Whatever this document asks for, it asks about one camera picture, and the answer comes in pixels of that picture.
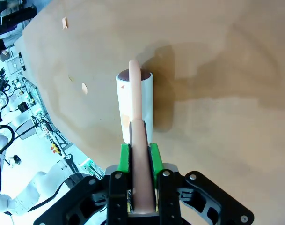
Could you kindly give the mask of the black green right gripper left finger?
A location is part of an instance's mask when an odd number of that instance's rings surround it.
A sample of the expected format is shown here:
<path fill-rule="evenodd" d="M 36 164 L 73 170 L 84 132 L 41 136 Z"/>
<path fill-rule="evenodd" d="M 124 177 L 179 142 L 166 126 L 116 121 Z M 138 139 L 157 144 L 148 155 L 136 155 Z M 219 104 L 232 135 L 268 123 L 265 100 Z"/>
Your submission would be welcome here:
<path fill-rule="evenodd" d="M 108 225 L 127 223 L 127 175 L 130 145 L 121 145 L 119 164 L 101 180 L 86 176 L 34 221 L 36 225 L 83 225 L 107 208 Z"/>

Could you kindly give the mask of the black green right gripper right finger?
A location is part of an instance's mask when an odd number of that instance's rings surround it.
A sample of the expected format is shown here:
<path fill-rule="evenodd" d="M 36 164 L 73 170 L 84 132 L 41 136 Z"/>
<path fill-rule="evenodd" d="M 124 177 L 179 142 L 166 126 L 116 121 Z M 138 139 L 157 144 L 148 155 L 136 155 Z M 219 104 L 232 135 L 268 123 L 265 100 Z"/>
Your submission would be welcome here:
<path fill-rule="evenodd" d="M 193 209 L 209 225 L 250 225 L 254 214 L 198 171 L 181 175 L 175 165 L 163 164 L 157 144 L 149 146 L 158 189 L 161 225 L 186 225 L 180 203 Z"/>

